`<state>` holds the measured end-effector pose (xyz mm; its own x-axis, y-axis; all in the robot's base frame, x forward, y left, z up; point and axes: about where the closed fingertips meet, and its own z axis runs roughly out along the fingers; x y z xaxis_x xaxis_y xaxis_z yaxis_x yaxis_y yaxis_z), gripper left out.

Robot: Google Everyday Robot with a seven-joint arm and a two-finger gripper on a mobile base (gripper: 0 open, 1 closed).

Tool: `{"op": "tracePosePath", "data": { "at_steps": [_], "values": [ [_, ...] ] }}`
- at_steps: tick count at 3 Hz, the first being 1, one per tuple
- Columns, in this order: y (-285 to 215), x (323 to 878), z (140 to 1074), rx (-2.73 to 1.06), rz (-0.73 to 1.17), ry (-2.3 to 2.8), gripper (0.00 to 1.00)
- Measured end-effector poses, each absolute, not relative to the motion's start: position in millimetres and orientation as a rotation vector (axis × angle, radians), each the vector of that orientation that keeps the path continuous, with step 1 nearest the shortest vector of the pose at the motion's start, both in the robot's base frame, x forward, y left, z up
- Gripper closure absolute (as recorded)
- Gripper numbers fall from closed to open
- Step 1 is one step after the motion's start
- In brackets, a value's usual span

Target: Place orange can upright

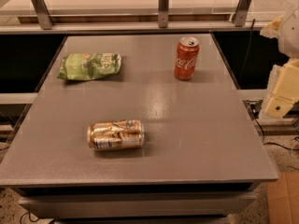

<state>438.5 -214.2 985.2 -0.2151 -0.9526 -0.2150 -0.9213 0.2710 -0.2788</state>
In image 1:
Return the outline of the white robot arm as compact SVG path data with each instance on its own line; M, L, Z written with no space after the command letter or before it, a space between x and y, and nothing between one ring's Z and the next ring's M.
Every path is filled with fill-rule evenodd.
M299 0L269 22L260 35L278 40L278 51L289 57L274 65L267 83L260 119L282 119L299 101Z

